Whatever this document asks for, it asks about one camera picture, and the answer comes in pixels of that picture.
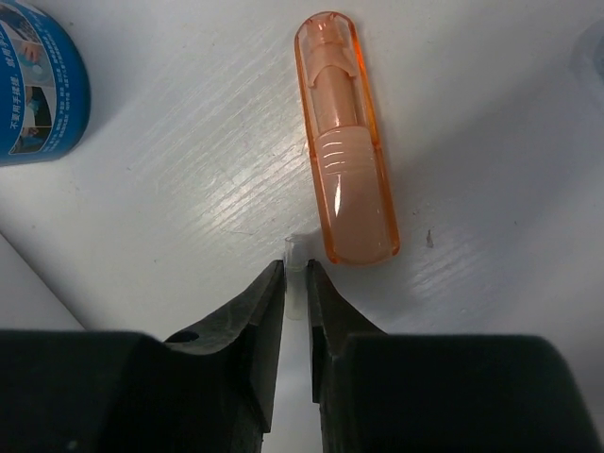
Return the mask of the blue slime jar near tray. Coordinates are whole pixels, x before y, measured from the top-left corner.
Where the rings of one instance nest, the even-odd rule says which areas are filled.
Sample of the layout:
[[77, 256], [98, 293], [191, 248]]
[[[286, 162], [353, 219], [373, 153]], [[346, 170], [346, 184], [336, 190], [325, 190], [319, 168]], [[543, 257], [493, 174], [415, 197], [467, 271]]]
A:
[[81, 141], [91, 84], [75, 43], [25, 1], [1, 3], [1, 165], [51, 161]]

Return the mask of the small clear spray bottle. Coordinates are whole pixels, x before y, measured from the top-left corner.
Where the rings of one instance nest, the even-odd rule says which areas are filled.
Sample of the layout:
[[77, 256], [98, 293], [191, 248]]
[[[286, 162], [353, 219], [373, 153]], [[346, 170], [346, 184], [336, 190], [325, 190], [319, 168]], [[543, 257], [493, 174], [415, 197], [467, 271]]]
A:
[[570, 69], [581, 83], [603, 93], [603, 21], [589, 26], [573, 49]]

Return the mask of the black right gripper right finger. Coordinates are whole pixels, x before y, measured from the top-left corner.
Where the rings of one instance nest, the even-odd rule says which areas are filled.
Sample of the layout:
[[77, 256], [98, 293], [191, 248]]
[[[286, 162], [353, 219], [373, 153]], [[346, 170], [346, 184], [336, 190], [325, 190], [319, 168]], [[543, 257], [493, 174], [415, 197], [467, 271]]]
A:
[[306, 273], [312, 399], [326, 452], [594, 452], [562, 354], [531, 335], [389, 334]]

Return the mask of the clear pen cap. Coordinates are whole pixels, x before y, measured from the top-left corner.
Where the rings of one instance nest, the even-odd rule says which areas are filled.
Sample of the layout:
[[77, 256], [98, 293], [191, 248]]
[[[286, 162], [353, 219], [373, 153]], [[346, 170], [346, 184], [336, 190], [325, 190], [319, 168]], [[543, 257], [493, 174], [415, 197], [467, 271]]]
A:
[[284, 268], [285, 268], [285, 310], [286, 316], [291, 320], [301, 320], [304, 313], [304, 261], [305, 249], [303, 237], [299, 234], [292, 235], [285, 240]]

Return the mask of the orange translucent case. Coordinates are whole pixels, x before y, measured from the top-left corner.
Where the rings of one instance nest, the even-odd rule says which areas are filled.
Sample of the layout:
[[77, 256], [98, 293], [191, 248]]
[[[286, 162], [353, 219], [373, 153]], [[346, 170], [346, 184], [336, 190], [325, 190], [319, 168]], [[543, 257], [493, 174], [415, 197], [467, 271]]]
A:
[[294, 56], [327, 257], [388, 260], [400, 238], [356, 27], [340, 12], [316, 13], [298, 28]]

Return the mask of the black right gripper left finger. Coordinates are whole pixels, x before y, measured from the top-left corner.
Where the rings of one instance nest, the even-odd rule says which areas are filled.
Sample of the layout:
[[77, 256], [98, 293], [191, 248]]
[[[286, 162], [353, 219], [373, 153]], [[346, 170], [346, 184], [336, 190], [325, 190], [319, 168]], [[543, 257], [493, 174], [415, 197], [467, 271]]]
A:
[[258, 452], [271, 429], [285, 272], [164, 341], [130, 331], [5, 330], [5, 452]]

